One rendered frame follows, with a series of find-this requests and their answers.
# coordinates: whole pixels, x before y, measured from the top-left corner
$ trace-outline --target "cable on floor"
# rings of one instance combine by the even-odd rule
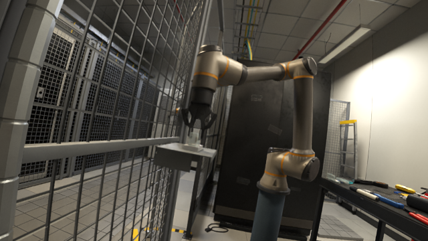
[[[213,231],[213,232],[226,233],[229,230],[225,227],[221,227],[220,224],[213,223],[213,224],[209,224],[208,227],[205,229],[205,231],[206,232]]]

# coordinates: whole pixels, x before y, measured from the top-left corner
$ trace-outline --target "blue screwdriver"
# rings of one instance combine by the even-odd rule
[[[386,204],[389,204],[389,205],[391,205],[391,206],[393,206],[393,207],[395,207],[395,208],[399,208],[399,209],[403,209],[403,208],[404,208],[404,204],[401,204],[401,203],[398,203],[398,202],[394,202],[393,200],[390,200],[390,199],[388,199],[388,198],[385,198],[385,197],[383,197],[383,196],[381,196],[381,195],[379,195],[379,194],[377,194],[377,193],[374,193],[374,192],[372,192],[372,191],[369,191],[369,190],[365,190],[365,191],[367,191],[367,192],[369,192],[369,193],[371,193],[371,194],[373,194],[373,195],[375,195],[375,196],[379,197],[379,199],[381,200],[381,202],[384,202],[384,203],[386,203]]]

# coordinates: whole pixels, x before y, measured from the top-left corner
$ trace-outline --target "white wall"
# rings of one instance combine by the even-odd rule
[[[358,121],[358,176],[428,187],[428,1],[421,1],[341,57],[332,98]]]

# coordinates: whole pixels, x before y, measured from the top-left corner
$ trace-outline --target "large black cabinet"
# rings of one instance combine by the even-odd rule
[[[242,60],[246,66],[270,66]],[[292,147],[293,80],[247,83],[234,86],[227,136],[215,197],[214,219],[234,228],[252,227],[258,188],[269,147]],[[326,147],[330,106],[330,74],[314,78],[314,133],[312,148],[321,164]],[[288,177],[292,190],[286,197],[281,233],[309,235],[315,215],[318,180],[312,183]]]

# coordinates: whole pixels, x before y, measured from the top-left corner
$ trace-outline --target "cylindrical pedestal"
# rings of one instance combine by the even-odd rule
[[[276,241],[286,197],[259,190],[251,241]]]

